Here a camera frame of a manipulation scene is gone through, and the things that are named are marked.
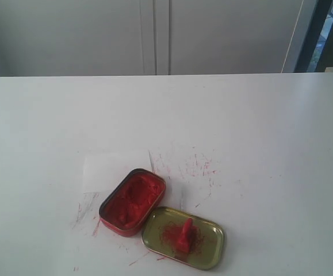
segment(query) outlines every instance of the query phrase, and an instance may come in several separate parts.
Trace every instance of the red powder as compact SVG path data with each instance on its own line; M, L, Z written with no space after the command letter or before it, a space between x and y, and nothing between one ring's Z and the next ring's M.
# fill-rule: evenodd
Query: red powder
M162 192L162 185L152 175L134 175L106 204L102 217L123 230L135 227L155 203Z
M187 230L188 239L187 241L183 237L183 228ZM173 251L178 251L182 253L202 253L202 245L204 243L205 236L201 234L201 230L197 226L192 226L192 224L186 222L186 224L177 225L170 221L164 227L161 227L160 241L162 244L168 244L171 246Z

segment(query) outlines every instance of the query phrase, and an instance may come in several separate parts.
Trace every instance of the gold tin lid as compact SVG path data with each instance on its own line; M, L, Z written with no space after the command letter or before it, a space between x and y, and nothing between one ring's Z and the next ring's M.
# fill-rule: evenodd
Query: gold tin lid
M184 253L175 248L175 240L189 218L196 234L189 253ZM218 264L224 240L224 231L218 224L168 207L154 209L142 233L142 242L149 250L201 270Z

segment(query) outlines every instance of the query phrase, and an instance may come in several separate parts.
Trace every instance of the paper sheet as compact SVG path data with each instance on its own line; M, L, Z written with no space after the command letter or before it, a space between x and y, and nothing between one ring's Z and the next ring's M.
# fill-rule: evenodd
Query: paper sheet
M83 167L82 192L112 191L134 168L152 171L148 150L89 155Z

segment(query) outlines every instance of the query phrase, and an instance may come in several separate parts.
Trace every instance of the open tin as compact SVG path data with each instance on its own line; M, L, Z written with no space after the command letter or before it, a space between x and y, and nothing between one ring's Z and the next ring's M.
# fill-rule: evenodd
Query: open tin
M186 254L175 248L173 239L175 243L189 218L197 232L194 245ZM142 242L149 250L201 270L218 264L224 240L224 231L218 224L168 207L154 209L142 233Z
M160 203L165 189L165 181L156 174L132 170L99 207L100 220L121 236L133 236Z

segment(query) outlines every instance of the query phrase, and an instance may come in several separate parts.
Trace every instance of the cabinet door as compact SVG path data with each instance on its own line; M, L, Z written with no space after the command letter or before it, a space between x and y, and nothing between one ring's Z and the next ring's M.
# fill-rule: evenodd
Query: cabinet door
M291 72L316 4L316 0L155 2L158 74L171 75ZM168 24L168 33L162 24ZM166 36L167 49L159 43Z
M0 56L14 76L152 75L153 23L152 0L0 0Z

